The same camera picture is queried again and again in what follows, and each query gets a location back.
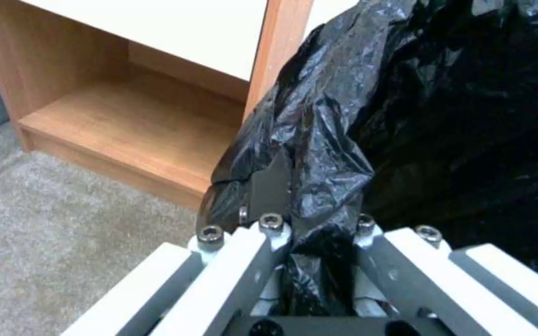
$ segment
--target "bolt head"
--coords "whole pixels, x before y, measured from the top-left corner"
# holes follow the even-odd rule
[[[205,251],[216,251],[224,246],[224,230],[217,225],[207,225],[197,233],[198,246]]]
[[[271,236],[278,236],[283,231],[283,217],[279,213],[265,213],[259,219],[261,232]]]
[[[241,206],[238,211],[238,221],[240,224],[244,224],[248,221],[248,208],[246,208],[245,205]]]
[[[430,225],[419,225],[414,231],[418,234],[419,237],[425,240],[425,242],[433,245],[433,247],[438,248],[443,236],[439,230],[430,226]]]
[[[375,228],[375,221],[365,213],[361,213],[358,216],[358,224],[356,226],[356,231],[359,234],[371,234]]]

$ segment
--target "wooden shelf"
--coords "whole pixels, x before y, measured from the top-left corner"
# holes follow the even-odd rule
[[[101,81],[19,120],[21,128],[201,197],[244,105],[175,79]]]

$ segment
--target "white wall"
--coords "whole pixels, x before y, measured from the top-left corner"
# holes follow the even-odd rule
[[[304,31],[304,38],[307,38],[308,34],[318,25],[326,23],[346,9],[356,5],[357,2],[358,0],[314,0]]]

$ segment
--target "gray carpet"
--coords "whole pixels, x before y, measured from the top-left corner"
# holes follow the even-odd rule
[[[195,213],[42,153],[0,126],[0,335],[60,334]]]

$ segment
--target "trash bag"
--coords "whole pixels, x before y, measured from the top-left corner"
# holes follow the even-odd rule
[[[290,315],[352,315],[359,213],[491,242],[538,270],[538,0],[361,0],[282,68],[212,176],[233,231],[250,177],[290,159]]]

